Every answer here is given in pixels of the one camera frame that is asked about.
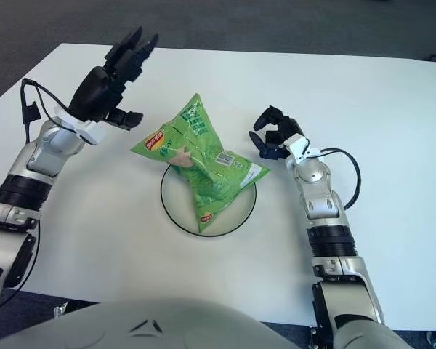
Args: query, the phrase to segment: gray carpet floor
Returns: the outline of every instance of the gray carpet floor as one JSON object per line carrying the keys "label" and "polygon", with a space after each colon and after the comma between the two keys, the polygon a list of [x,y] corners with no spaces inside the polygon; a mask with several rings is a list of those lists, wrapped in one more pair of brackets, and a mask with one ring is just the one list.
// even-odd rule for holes
{"label": "gray carpet floor", "polygon": [[[60,43],[112,44],[137,25],[160,33],[160,47],[436,54],[436,0],[0,0],[0,95]],[[0,310],[0,337],[51,318],[63,301],[22,292]],[[306,328],[268,326],[306,347]],[[423,332],[400,335],[427,348]]]}

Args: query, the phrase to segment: snack bag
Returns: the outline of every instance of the snack bag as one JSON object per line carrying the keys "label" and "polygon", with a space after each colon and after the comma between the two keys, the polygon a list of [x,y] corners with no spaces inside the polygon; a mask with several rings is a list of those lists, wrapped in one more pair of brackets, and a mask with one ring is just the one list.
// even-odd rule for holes
{"label": "snack bag", "polygon": [[199,232],[243,189],[269,172],[266,167],[223,149],[199,94],[132,151],[171,164],[190,183]]}

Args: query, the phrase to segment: robotic hand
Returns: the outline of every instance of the robotic hand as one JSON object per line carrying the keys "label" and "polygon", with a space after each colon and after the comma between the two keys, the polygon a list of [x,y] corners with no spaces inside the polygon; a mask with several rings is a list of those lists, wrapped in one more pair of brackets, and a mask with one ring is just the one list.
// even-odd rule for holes
{"label": "robotic hand", "polygon": [[[30,231],[39,226],[40,232],[40,210],[65,162],[81,151],[85,143],[96,145],[102,140],[104,132],[99,121],[126,130],[140,123],[141,113],[127,113],[116,106],[126,89],[125,83],[141,74],[142,63],[157,44],[158,35],[144,41],[141,36],[139,27],[113,46],[105,56],[105,65],[93,68],[76,90],[69,108],[35,81],[23,79],[26,145],[0,187],[0,293],[3,287],[17,286],[23,279],[36,243]],[[27,85],[36,88],[49,118],[33,142],[28,139],[29,124],[39,119],[40,114],[35,103],[26,105]],[[58,102],[57,117],[48,114],[41,90]]]}
{"label": "robotic hand", "polygon": [[[327,348],[409,348],[384,325],[383,313],[368,276],[366,265],[355,248],[345,210],[360,192],[360,170],[354,158],[338,148],[319,151],[310,147],[295,120],[270,106],[255,122],[254,130],[268,124],[265,142],[250,131],[249,136],[266,159],[286,159],[301,193],[312,247],[312,266],[321,280],[312,285],[313,307],[318,330],[312,331],[313,345]],[[355,195],[343,207],[331,189],[331,171],[322,157],[335,152],[346,154],[355,166],[358,183]]]}

